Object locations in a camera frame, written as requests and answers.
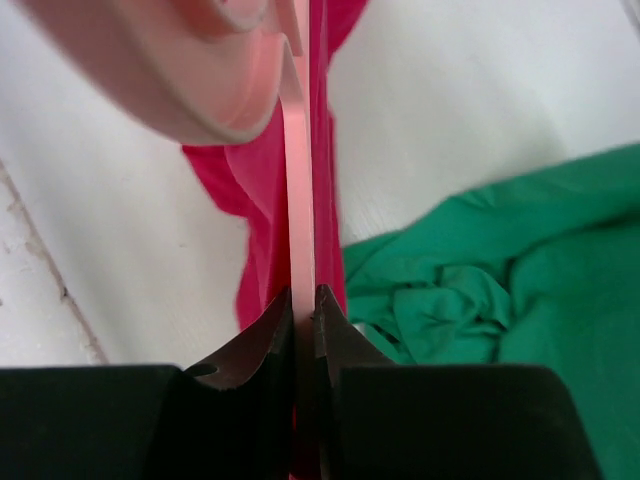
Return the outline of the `red t shirt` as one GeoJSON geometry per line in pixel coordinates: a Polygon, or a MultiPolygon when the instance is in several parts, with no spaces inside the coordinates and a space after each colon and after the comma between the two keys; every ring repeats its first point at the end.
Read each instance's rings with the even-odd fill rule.
{"type": "Polygon", "coordinates": [[[255,108],[268,84],[285,81],[275,58],[295,63],[305,93],[281,100],[247,144],[184,148],[216,205],[249,228],[239,334],[193,367],[202,380],[226,384],[213,440],[198,457],[218,479],[316,479],[316,427],[293,400],[294,348],[312,344],[318,285],[346,304],[327,77],[365,3],[188,1],[184,8],[199,34],[253,48],[235,112],[255,108]]]}

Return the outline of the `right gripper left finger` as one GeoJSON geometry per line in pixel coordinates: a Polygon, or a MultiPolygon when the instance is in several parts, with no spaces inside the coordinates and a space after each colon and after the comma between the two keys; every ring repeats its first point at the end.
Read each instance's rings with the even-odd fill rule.
{"type": "Polygon", "coordinates": [[[1,373],[5,479],[285,479],[293,407],[291,294],[189,368],[1,373]]]}

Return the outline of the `pink hanger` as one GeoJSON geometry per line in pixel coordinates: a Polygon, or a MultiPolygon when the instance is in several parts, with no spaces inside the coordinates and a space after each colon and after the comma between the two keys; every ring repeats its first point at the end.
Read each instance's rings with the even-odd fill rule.
{"type": "Polygon", "coordinates": [[[313,426],[314,215],[305,1],[27,1],[25,10],[117,105],[194,145],[240,145],[284,121],[290,284],[244,332],[174,371],[159,467],[285,479],[313,426]]]}

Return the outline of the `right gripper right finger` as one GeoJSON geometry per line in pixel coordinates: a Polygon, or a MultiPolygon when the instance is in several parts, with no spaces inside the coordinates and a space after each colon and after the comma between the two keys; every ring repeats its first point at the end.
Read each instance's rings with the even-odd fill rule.
{"type": "Polygon", "coordinates": [[[573,400],[531,365],[402,366],[316,291],[320,468],[326,479],[598,479],[573,400]]]}

